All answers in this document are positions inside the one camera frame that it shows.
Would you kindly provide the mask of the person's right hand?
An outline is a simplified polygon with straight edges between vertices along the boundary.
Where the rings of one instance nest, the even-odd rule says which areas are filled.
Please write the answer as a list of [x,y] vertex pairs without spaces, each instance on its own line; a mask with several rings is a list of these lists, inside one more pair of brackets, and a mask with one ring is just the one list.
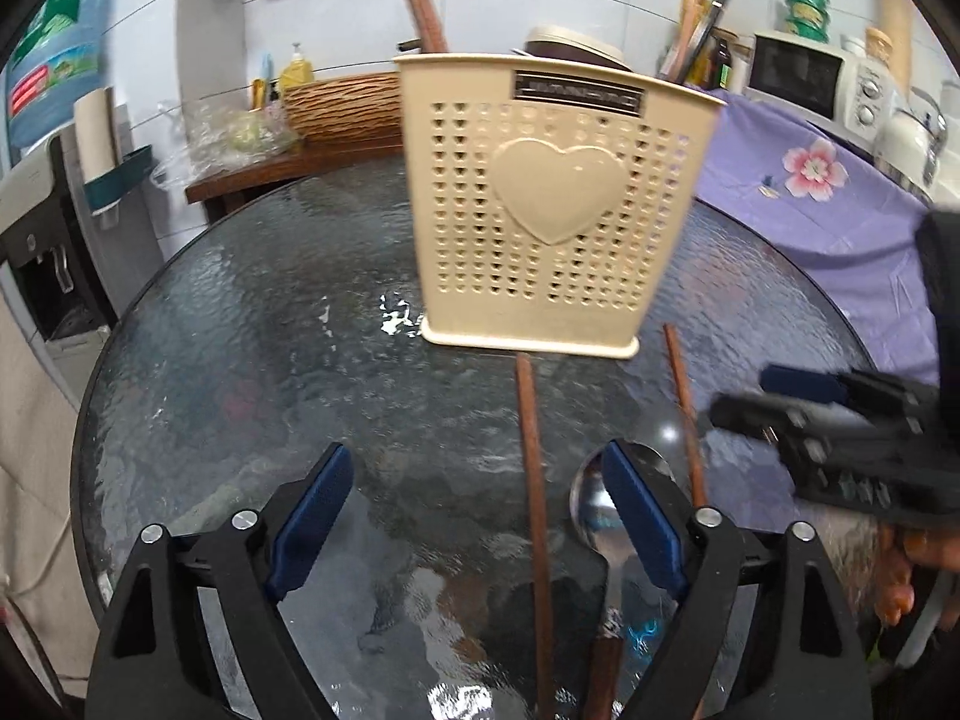
[[896,626],[913,609],[916,592],[911,579],[918,567],[957,574],[957,530],[903,530],[882,525],[874,566],[874,611],[885,626]]

